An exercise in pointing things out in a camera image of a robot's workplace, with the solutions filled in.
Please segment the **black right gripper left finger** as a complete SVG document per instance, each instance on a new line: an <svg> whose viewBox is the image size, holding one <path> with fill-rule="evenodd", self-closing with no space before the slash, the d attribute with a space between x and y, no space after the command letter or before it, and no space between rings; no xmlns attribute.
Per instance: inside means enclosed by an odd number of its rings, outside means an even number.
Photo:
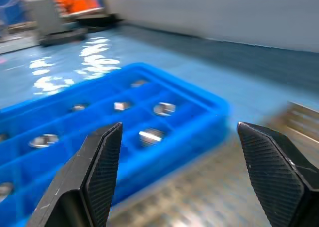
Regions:
<svg viewBox="0 0 319 227"><path fill-rule="evenodd" d="M123 125L87 135L57 172L26 227L106 227L119 166Z"/></svg>

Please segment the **perforated metal tray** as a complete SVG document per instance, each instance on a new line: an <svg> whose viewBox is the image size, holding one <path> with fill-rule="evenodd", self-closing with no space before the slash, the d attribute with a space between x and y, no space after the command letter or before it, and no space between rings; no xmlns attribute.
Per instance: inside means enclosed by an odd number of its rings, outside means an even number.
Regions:
<svg viewBox="0 0 319 227"><path fill-rule="evenodd" d="M221 145L117 204L107 227L271 227L250 184L240 121L287 135L319 168L319 104L288 102L267 114L233 118Z"/></svg>

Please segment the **blue compartment tray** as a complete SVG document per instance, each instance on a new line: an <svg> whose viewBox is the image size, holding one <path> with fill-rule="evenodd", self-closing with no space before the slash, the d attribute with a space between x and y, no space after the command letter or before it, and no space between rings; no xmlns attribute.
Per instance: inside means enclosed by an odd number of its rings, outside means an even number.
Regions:
<svg viewBox="0 0 319 227"><path fill-rule="evenodd" d="M136 80L148 83L132 88ZM45 77L47 97L0 110L0 227L26 227L57 172L95 130L122 123L119 166L111 207L225 138L228 103L163 70L133 63L78 84L70 78ZM114 111L114 102L132 102ZM176 105L171 116L153 108L160 102ZM75 104L88 106L77 112ZM156 145L143 147L139 132L163 131ZM43 134L59 141L47 148L29 142Z"/></svg>

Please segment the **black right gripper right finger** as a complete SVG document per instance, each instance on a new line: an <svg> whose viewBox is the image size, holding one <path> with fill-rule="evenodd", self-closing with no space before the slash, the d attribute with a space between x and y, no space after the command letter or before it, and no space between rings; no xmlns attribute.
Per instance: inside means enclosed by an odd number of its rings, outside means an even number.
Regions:
<svg viewBox="0 0 319 227"><path fill-rule="evenodd" d="M239 122L237 132L270 225L319 227L319 169L280 132L247 122Z"/></svg>

